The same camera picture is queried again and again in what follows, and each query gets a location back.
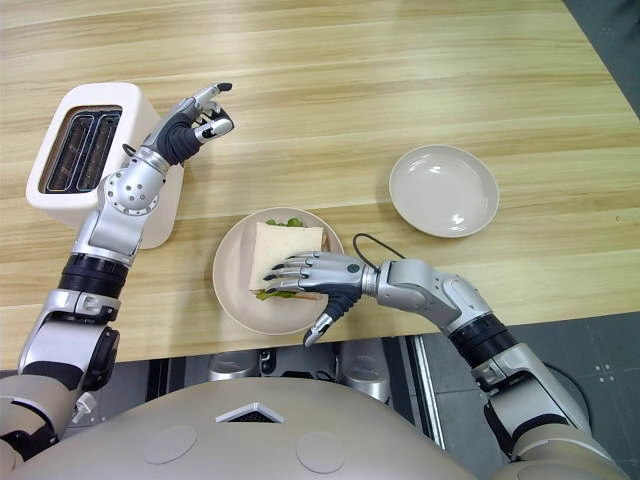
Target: wooden table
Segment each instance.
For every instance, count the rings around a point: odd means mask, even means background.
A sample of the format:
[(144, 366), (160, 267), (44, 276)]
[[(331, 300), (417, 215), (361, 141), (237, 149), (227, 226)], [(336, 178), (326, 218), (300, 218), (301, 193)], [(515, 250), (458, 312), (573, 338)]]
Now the wooden table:
[[(507, 324), (640, 309), (640, 127), (560, 0), (11, 0), (1, 17), (2, 369), (74, 237), (27, 204), (26, 178), (58, 102), (88, 82), (136, 83), (159, 112), (234, 83), (236, 130), (187, 164), (171, 239), (129, 275), (120, 361), (300, 342), (245, 330), (212, 292), (222, 236), (269, 206), (320, 215), (347, 251), (366, 231), (461, 273)], [(439, 239), (396, 214), (389, 171), (427, 143), (494, 172), (483, 232)], [(364, 300), (325, 340), (433, 331)]]

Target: wire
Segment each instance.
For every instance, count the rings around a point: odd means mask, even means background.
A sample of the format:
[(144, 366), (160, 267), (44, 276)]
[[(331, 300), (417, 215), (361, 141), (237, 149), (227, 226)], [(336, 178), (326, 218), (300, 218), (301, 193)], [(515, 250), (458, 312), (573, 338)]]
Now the wire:
[(580, 395), (582, 396), (582, 400), (584, 401), (584, 406), (587, 409), (587, 421), (589, 422), (589, 428), (591, 429), (591, 433), (593, 434), (593, 410), (591, 409), (591, 402), (589, 401), (589, 397), (587, 397), (587, 393), (584, 391), (584, 388), (582, 388), (582, 386), (578, 383), (578, 380), (576, 380), (573, 375), (565, 372), (563, 369), (556, 367), (551, 363), (547, 363), (547, 362), (542, 362), (542, 363), (544, 363), (544, 365), (549, 370), (554, 370), (558, 372), (560, 375), (562, 375), (563, 377), (565, 377), (567, 380), (569, 380), (573, 384), (574, 387), (578, 389), (578, 392), (580, 392)]
[(335, 378), (333, 378), (330, 374), (328, 374), (324, 370), (318, 370), (316, 372), (316, 380), (323, 380), (325, 382), (335, 382), (336, 381)]
[(133, 155), (136, 153), (136, 149), (131, 145), (127, 145), (126, 143), (122, 144), (122, 149), (124, 150), (124, 153), (126, 153), (129, 157), (133, 157)]
[(394, 248), (390, 247), (389, 245), (387, 245), (386, 243), (384, 243), (381, 240), (378, 240), (376, 237), (374, 237), (373, 235), (369, 235), (368, 233), (356, 233), (353, 236), (353, 249), (356, 251), (356, 253), (358, 254), (358, 256), (360, 257), (360, 260), (362, 260), (364, 263), (366, 263), (367, 265), (369, 265), (371, 268), (373, 268), (376, 272), (380, 272), (380, 269), (375, 266), (373, 263), (371, 263), (369, 261), (369, 259), (367, 257), (364, 256), (364, 254), (360, 251), (360, 248), (358, 247), (358, 238), (360, 237), (365, 237), (368, 238), (369, 240), (373, 240), (374, 242), (376, 242), (378, 245), (380, 245), (383, 248), (386, 248), (387, 250), (389, 250), (390, 252), (395, 253), (398, 257), (400, 258), (405, 258), (404, 255), (402, 255), (400, 252), (398, 252), (397, 250), (395, 250)]

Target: silver robotic arm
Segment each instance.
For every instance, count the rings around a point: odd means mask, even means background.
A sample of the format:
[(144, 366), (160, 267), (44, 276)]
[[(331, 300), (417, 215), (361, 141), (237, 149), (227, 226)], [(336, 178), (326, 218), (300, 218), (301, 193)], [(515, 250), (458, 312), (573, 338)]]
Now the silver robotic arm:
[(533, 467), (539, 470), (531, 471), (531, 478), (593, 478), (592, 474), (626, 478), (592, 438), (587, 418), (573, 397), (459, 275), (440, 272), (416, 259), (386, 261), (372, 268), (346, 255), (304, 252), (276, 265), (265, 280), (271, 281), (268, 292), (328, 295), (325, 312), (304, 337), (306, 346), (317, 341), (362, 294), (433, 322), (488, 395), (487, 421), (502, 450), (515, 462), (496, 478), (518, 478), (518, 472)]
[(98, 185), (98, 207), (78, 233), (58, 288), (47, 296), (22, 350), (19, 375), (0, 381), (3, 469), (57, 443), (78, 397), (109, 381), (119, 335), (107, 324), (120, 309), (145, 222), (169, 168), (233, 129), (213, 100), (230, 89), (215, 84), (180, 101), (128, 164)]

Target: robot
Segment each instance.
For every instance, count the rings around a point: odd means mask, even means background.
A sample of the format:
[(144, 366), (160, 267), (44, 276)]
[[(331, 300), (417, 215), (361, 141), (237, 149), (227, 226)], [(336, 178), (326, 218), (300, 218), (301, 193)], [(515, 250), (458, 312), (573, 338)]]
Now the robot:
[[(0, 380), (0, 476), (474, 478), (377, 400), (296, 378), (205, 383), (60, 443), (82, 407), (79, 397), (109, 381), (119, 339), (109, 325), (164, 177), (234, 128), (213, 100), (230, 89), (215, 84), (180, 101), (128, 164), (98, 186), (98, 207), (44, 302), (18, 375)], [(488, 395), (487, 422), (512, 461), (493, 478), (628, 478), (592, 438), (574, 399), (464, 278), (419, 259), (372, 267), (347, 255), (303, 252), (265, 279), (269, 290), (328, 296), (327, 308), (304, 336), (307, 346), (362, 295), (433, 322)]]

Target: plate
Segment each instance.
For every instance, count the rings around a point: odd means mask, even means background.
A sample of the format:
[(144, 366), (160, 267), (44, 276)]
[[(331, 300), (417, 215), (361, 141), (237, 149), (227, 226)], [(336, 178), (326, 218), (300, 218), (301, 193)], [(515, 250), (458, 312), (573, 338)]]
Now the plate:
[(286, 223), (295, 217), (307, 227), (323, 227), (329, 251), (344, 253), (336, 232), (321, 218), (305, 210), (267, 208), (236, 223), (220, 242), (213, 260), (213, 288), (220, 305), (242, 326), (265, 335), (288, 335), (309, 328), (327, 306), (327, 299), (269, 298), (258, 300), (248, 289), (256, 222), (273, 218)]
[(477, 157), (449, 145), (405, 153), (389, 178), (394, 207), (418, 230), (465, 237), (489, 225), (498, 211), (495, 178)]

